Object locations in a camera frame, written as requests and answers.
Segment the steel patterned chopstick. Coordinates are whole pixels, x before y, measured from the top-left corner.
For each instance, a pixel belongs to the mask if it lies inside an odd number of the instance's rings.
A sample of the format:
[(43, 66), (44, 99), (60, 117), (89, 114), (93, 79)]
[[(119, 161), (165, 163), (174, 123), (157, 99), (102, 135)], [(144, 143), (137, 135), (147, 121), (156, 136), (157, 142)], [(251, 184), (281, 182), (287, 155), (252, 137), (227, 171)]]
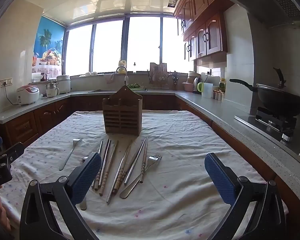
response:
[(111, 186), (110, 192), (109, 192), (109, 194), (107, 196), (107, 199), (106, 199), (106, 204), (107, 205), (110, 204), (112, 196), (115, 195), (117, 193), (118, 189), (120, 188), (121, 178), (122, 178), (122, 175), (123, 175), (123, 172), (124, 172), (124, 168), (125, 168), (125, 164), (126, 164), (126, 160), (127, 160), (130, 148), (131, 148), (131, 144), (132, 144), (132, 142), (130, 141), (130, 143), (128, 144), (128, 146), (126, 148), (125, 154), (122, 157), (122, 159), (120, 161), (120, 164), (118, 166), (113, 184)]

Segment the steel fork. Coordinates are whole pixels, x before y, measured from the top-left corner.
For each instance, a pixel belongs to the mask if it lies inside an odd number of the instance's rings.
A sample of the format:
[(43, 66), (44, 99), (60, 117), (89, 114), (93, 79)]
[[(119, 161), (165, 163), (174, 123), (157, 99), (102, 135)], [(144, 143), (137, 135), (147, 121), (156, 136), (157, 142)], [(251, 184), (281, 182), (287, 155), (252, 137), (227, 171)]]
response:
[(70, 156), (72, 155), (75, 147), (77, 146), (77, 144), (79, 142), (81, 142), (83, 139), (80, 138), (80, 139), (74, 139), (72, 141), (72, 149), (70, 150), (70, 152), (68, 153), (68, 155), (66, 156), (66, 158), (63, 160), (63, 162), (61, 163), (60, 167), (59, 167), (59, 170), (62, 171), (64, 169), (64, 167), (66, 166), (66, 163), (68, 162)]
[(126, 199), (129, 194), (133, 191), (133, 189), (140, 183), (141, 179), (145, 177), (147, 170), (156, 164), (162, 156), (160, 155), (152, 155), (147, 160), (147, 165), (145, 167), (145, 171), (141, 172), (119, 195), (120, 198)]

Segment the wooden patterned chopstick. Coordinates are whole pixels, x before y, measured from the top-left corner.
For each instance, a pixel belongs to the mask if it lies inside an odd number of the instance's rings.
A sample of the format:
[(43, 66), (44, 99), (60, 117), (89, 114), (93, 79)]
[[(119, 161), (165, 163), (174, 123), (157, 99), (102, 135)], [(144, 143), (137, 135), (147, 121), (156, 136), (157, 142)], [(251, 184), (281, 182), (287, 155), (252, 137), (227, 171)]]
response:
[(125, 165), (126, 165), (126, 161), (128, 159), (128, 155), (129, 155), (129, 152), (130, 152), (131, 145), (132, 145), (132, 141), (129, 142), (129, 144), (126, 148), (125, 154), (122, 157), (121, 163), (119, 165), (118, 175), (117, 175), (117, 178), (115, 180), (114, 189), (112, 190), (113, 194), (117, 194), (117, 192), (118, 192), (118, 190), (119, 190), (119, 188), (122, 184), (122, 180), (123, 180), (123, 176), (124, 176), (124, 172), (125, 172)]

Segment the kitchen sink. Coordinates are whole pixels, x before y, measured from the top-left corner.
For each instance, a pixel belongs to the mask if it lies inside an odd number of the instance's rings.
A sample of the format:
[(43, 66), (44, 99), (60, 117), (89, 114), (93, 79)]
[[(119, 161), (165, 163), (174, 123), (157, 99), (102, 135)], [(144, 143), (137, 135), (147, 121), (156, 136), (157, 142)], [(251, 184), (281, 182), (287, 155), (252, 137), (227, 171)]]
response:
[(117, 91), (118, 89), (115, 90), (96, 89), (96, 90), (89, 91), (89, 93), (116, 93)]

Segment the kitchen faucet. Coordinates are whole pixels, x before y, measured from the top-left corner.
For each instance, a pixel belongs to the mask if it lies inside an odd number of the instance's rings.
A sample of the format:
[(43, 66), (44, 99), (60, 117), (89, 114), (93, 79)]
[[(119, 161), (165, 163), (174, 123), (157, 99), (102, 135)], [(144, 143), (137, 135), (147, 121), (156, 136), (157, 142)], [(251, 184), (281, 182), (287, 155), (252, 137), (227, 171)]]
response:
[(127, 73), (127, 68), (125, 66), (118, 66), (116, 70), (116, 74), (119, 75), (124, 75), (124, 84), (128, 85), (129, 79), (128, 79), (128, 73)]

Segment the lower wooden cabinets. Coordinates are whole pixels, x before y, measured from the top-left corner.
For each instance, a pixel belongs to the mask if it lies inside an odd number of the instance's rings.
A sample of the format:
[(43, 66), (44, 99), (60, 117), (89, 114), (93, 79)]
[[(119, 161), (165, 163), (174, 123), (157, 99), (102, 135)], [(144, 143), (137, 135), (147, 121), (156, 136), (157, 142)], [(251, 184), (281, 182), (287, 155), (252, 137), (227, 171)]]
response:
[[(75, 111), (98, 111), (108, 92), (72, 92), (43, 98), (0, 113), (0, 132), (7, 146), (20, 141), (29, 146)], [(201, 98), (182, 91), (142, 93), (147, 110), (187, 110), (205, 121), (265, 179), (274, 179), (290, 209), (300, 209), (300, 157), (234, 119), (246, 115), (227, 101)]]

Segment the wooden cabinets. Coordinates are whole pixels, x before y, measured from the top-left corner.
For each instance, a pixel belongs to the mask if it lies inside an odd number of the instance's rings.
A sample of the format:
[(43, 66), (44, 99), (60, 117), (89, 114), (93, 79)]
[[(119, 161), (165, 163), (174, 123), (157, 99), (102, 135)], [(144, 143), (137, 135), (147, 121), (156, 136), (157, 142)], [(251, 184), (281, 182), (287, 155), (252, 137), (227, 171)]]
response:
[(174, 16), (183, 37), (183, 60), (228, 51), (224, 12), (232, 5), (230, 0), (178, 0)]
[[(98, 111), (108, 92), (72, 92), (43, 98), (0, 113), (0, 132), (7, 146), (20, 141), (29, 146), (75, 111)], [(234, 119), (246, 115), (227, 101), (201, 98), (182, 91), (142, 93), (147, 110), (187, 110), (205, 121), (265, 179), (274, 179), (290, 209), (300, 209), (300, 157)]]

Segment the red white rice cooker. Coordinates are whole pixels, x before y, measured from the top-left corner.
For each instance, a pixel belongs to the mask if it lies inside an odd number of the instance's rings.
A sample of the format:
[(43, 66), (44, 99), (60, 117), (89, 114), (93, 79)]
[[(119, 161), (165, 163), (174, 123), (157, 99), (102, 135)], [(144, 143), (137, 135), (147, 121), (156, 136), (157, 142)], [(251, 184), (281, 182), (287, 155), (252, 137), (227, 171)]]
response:
[(16, 91), (17, 100), (20, 105), (30, 105), (39, 100), (39, 88), (34, 85), (21, 86)]

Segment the gas stove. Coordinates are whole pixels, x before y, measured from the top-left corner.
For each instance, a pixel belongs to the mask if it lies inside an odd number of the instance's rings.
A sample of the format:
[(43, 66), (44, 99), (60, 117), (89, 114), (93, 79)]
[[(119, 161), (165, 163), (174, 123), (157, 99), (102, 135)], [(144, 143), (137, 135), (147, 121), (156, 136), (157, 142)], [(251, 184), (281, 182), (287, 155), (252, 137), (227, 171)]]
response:
[(300, 156), (300, 139), (295, 132), (295, 117), (282, 117), (274, 114), (270, 110), (258, 107), (256, 115), (234, 116), (234, 119), (248, 126), (278, 146), (288, 149)]

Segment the small white electric pot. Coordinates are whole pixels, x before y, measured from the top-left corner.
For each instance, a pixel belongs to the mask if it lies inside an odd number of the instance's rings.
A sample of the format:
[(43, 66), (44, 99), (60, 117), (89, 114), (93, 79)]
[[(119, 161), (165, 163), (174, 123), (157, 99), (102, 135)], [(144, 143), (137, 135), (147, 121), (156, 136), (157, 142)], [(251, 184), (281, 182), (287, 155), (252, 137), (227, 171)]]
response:
[(59, 88), (57, 87), (57, 83), (48, 83), (46, 84), (46, 96), (48, 98), (53, 98), (59, 95)]

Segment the large white rice cooker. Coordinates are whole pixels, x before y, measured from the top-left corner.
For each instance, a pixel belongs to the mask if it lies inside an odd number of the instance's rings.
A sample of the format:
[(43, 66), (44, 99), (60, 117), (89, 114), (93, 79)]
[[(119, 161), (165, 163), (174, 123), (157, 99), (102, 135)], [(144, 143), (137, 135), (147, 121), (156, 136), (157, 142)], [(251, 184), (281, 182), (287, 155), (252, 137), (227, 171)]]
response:
[(69, 75), (57, 76), (56, 83), (60, 94), (69, 93), (71, 91), (71, 79)]

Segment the floral white tablecloth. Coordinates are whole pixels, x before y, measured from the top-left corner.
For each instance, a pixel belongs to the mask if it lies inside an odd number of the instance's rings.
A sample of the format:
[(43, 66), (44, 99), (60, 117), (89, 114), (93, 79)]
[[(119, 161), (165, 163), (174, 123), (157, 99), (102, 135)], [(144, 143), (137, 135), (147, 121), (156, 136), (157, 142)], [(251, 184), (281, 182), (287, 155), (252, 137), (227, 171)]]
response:
[[(160, 155), (144, 182), (126, 198), (113, 196), (110, 204), (96, 191), (87, 193), (87, 209), (82, 212), (100, 239), (207, 239), (229, 209), (204, 167), (208, 153), (238, 176), (264, 183), (258, 172), (221, 139), (211, 127), (188, 111), (145, 111), (138, 138), (106, 135), (103, 114), (75, 112), (25, 149), (12, 164), (12, 180), (0, 190), (8, 215), (19, 222), (26, 189), (31, 180), (41, 183), (69, 175), (82, 158), (97, 151), (103, 139), (119, 141), (111, 165), (106, 190), (110, 190), (121, 158), (130, 141), (129, 156), (148, 137), (147, 155)], [(77, 144), (66, 166), (59, 167)]]

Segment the black wok with lid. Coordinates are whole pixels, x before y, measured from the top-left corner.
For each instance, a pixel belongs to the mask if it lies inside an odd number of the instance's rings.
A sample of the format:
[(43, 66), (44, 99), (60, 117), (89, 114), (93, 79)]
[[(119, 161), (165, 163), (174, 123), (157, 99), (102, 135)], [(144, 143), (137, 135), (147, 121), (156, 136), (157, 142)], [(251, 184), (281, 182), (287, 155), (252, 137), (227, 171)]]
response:
[(232, 83), (239, 83), (247, 87), (263, 103), (264, 107), (274, 114), (283, 117), (295, 117), (300, 114), (300, 96), (289, 93), (284, 90), (286, 80), (283, 77), (280, 68), (273, 68), (279, 77), (277, 87), (257, 83), (256, 86), (240, 79), (230, 79)]

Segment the tropical fruit poster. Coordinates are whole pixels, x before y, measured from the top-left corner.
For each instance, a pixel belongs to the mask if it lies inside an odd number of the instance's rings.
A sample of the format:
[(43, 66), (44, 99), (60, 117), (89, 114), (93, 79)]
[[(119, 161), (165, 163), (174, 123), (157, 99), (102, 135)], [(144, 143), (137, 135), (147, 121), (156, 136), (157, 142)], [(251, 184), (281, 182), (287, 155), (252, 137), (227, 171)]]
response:
[(32, 73), (45, 73), (50, 79), (62, 74), (65, 31), (59, 23), (41, 17), (34, 42)]

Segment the wooden utensil holder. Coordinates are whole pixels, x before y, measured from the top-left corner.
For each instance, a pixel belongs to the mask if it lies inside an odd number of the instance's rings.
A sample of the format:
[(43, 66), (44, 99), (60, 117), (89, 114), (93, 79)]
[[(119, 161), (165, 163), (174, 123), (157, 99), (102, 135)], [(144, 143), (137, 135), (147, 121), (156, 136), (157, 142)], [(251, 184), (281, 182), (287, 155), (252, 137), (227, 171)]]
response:
[(127, 85), (104, 98), (102, 111), (106, 133), (139, 136), (142, 129), (142, 99)]

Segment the condiment bottles rack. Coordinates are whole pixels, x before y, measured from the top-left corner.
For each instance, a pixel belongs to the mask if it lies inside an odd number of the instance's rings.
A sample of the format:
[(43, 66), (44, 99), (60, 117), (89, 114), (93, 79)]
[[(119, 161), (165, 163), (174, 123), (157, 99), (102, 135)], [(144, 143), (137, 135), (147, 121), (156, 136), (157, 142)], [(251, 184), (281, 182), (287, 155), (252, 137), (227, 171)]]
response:
[(221, 78), (218, 87), (213, 90), (212, 98), (217, 101), (223, 101), (225, 97), (226, 90), (226, 80), (225, 78)]

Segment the pink basin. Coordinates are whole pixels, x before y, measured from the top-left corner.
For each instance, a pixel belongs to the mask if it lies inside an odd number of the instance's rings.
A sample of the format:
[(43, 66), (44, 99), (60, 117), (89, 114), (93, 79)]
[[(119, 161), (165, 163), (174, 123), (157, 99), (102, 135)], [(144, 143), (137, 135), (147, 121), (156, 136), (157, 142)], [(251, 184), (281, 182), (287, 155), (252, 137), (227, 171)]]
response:
[(183, 82), (183, 86), (186, 92), (193, 92), (193, 83)]

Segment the yellow detergent bottle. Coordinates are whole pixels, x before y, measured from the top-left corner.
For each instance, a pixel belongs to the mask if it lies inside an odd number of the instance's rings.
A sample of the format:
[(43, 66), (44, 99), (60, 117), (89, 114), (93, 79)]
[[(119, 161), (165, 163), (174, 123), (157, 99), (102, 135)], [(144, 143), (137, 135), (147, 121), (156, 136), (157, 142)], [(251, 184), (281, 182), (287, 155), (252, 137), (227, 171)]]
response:
[(126, 68), (126, 60), (120, 60), (119, 61), (119, 66), (117, 68), (117, 73), (118, 74), (126, 74), (127, 68)]

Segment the green vegetable basket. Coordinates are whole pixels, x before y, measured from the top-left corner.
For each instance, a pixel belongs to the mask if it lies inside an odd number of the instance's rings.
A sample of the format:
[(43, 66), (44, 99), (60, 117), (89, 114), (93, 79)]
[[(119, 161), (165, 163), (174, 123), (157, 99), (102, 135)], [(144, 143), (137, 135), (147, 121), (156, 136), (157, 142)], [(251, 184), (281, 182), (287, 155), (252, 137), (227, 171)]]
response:
[(132, 91), (147, 91), (147, 88), (138, 84), (138, 83), (135, 83), (135, 84), (129, 84), (128, 87), (132, 90)]

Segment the steel electric kettle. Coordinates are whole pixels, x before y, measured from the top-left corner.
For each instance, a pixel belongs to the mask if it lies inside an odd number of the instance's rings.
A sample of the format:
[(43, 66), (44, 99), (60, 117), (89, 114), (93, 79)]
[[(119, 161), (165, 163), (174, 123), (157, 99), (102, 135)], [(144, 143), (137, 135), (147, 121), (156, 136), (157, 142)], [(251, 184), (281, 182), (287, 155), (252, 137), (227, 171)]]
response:
[(200, 76), (197, 76), (197, 77), (194, 78), (194, 81), (193, 81), (193, 90), (192, 90), (192, 92), (194, 94), (200, 94), (200, 92), (197, 89), (198, 83), (200, 83), (200, 82), (201, 82), (201, 77)]

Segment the dish drying rack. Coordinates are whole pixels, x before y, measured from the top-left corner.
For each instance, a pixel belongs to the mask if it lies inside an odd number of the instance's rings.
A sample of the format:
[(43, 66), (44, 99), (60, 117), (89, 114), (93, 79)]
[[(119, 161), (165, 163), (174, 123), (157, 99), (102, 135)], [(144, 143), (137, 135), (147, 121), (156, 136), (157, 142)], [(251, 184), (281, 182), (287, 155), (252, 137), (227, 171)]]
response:
[(174, 73), (167, 71), (167, 63), (156, 64), (154, 62), (150, 63), (150, 68), (148, 71), (149, 84), (153, 88), (164, 88), (168, 89), (169, 77), (172, 77)]

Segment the upper wooden cabinets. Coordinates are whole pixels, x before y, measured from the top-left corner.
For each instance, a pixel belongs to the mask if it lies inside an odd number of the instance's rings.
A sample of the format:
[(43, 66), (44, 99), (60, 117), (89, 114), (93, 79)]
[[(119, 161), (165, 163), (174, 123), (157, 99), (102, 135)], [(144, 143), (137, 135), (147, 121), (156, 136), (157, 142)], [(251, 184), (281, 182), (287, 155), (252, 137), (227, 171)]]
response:
[(178, 0), (174, 16), (183, 37), (183, 60), (228, 51), (224, 12), (232, 5), (230, 0)]

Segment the wall power outlet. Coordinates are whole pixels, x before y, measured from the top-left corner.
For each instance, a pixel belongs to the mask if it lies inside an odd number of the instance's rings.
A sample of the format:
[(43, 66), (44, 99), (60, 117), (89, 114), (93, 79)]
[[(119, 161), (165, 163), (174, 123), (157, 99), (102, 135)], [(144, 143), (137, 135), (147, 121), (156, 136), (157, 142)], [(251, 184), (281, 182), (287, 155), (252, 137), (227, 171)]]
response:
[(10, 85), (13, 85), (12, 77), (0, 80), (0, 88), (5, 86), (10, 86)]

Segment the green handled white pitcher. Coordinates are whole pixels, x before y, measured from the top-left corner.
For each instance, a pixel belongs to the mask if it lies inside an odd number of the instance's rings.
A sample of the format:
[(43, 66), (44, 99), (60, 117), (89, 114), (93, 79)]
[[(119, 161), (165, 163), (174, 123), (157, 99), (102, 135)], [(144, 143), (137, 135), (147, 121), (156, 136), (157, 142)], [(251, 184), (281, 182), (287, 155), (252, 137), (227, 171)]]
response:
[(211, 98), (213, 93), (213, 84), (212, 83), (206, 83), (206, 82), (200, 82), (197, 85), (198, 92), (201, 93), (203, 98)]

